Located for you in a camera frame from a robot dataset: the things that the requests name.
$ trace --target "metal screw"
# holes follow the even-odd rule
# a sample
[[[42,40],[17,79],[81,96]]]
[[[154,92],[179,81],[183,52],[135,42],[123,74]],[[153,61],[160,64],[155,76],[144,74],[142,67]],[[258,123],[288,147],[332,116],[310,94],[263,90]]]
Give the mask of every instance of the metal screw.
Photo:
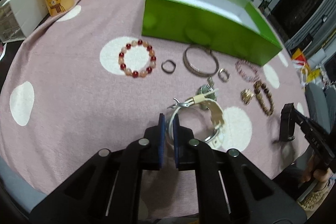
[[[99,150],[98,155],[101,156],[101,157],[106,157],[106,156],[108,156],[109,153],[110,153],[110,151],[108,149],[104,148],[104,149]]]
[[[149,144],[149,139],[142,138],[142,139],[139,140],[139,144],[143,145],[143,146],[146,146],[146,145]]]
[[[199,141],[198,140],[196,140],[196,139],[191,139],[190,141],[189,141],[189,144],[191,145],[191,146],[198,146],[199,145]]]
[[[232,157],[237,157],[239,155],[239,151],[237,149],[230,149],[229,155]]]

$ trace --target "cartoon bear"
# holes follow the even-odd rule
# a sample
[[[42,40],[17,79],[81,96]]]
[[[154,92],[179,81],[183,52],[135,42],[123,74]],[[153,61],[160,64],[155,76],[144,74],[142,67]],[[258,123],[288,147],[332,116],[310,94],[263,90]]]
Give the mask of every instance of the cartoon bear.
[[[47,4],[50,8],[50,15],[56,16],[58,13],[65,12],[65,9],[61,5],[61,0],[47,0]]]

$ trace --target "green box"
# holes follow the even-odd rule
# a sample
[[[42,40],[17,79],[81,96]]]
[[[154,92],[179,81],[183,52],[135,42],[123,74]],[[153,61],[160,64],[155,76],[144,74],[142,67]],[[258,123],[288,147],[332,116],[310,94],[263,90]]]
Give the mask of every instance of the green box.
[[[200,44],[260,66],[282,49],[247,0],[146,0],[142,35]]]

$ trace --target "metal bangle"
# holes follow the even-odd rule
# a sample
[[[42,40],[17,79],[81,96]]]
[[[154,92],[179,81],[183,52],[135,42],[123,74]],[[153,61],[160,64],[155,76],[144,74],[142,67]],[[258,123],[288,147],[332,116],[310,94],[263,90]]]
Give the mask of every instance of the metal bangle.
[[[163,67],[163,65],[166,64],[167,62],[171,63],[171,64],[174,66],[173,70],[166,70],[166,69]],[[161,64],[161,69],[162,69],[165,73],[171,75],[171,74],[175,71],[175,69],[176,69],[176,63],[175,63],[173,60],[168,59],[168,60],[166,60],[165,62],[163,62],[163,63]]]
[[[206,52],[208,55],[210,55],[212,57],[212,59],[214,59],[215,63],[216,63],[216,70],[213,73],[206,73],[206,72],[202,72],[200,71],[198,68],[196,68],[194,65],[192,65],[187,58],[187,51],[190,48],[199,48],[201,50],[203,50],[204,52]],[[212,54],[212,51],[210,49],[204,48],[201,45],[190,45],[183,53],[183,63],[185,65],[185,67],[187,68],[188,71],[190,71],[192,74],[195,74],[197,76],[200,77],[210,77],[215,75],[218,72],[219,69],[219,63],[217,58]]]
[[[222,72],[226,74],[226,79],[223,77]],[[221,79],[224,83],[229,81],[230,74],[226,69],[220,69],[218,72],[218,78]]]

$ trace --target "silver bangle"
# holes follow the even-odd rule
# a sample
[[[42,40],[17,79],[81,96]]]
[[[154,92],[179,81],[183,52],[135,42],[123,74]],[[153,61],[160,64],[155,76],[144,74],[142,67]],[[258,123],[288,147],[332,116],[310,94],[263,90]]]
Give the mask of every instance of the silver bangle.
[[[196,68],[194,65],[192,65],[189,61],[188,61],[188,58],[187,58],[187,51],[190,49],[190,48],[199,48],[201,50],[203,50],[204,52],[206,52],[208,55],[210,55],[212,57],[212,59],[214,59],[215,63],[216,63],[216,70],[215,72],[213,73],[206,73],[206,72],[202,72],[200,71],[198,68]],[[218,72],[218,69],[219,69],[219,63],[218,63],[218,60],[217,58],[212,54],[212,50],[210,49],[207,49],[207,48],[204,48],[203,46],[201,45],[190,45],[183,53],[183,63],[184,65],[186,66],[187,70],[190,71],[192,74],[195,74],[197,76],[200,76],[200,77],[210,77],[210,76],[213,76],[215,75],[217,72]]]
[[[218,72],[218,78],[221,79],[224,83],[226,83],[229,81],[230,74],[226,69],[220,69]]]

